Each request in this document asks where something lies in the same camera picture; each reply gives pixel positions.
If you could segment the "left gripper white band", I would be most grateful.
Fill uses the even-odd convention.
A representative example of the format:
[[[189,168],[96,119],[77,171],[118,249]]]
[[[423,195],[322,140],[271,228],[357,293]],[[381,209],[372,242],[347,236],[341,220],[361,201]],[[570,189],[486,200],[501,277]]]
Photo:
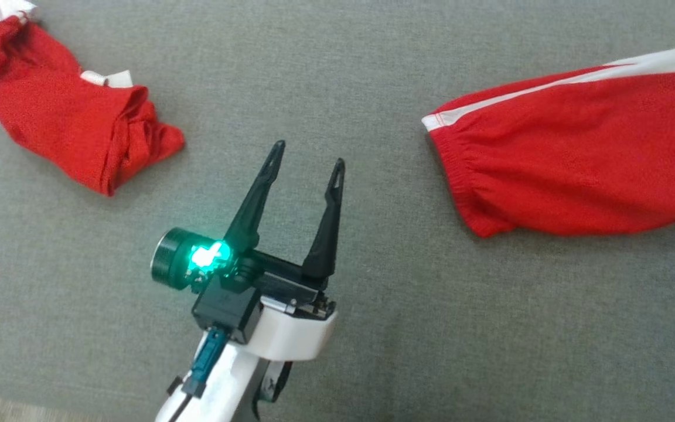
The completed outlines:
[[[223,237],[237,254],[259,243],[259,225],[284,151],[285,141],[271,148]],[[335,272],[345,173],[345,160],[338,158],[325,193],[326,209],[301,266],[264,252],[239,260],[237,273],[246,275],[259,294],[259,318],[244,352],[269,361],[309,361],[328,342],[338,317],[326,289]]]

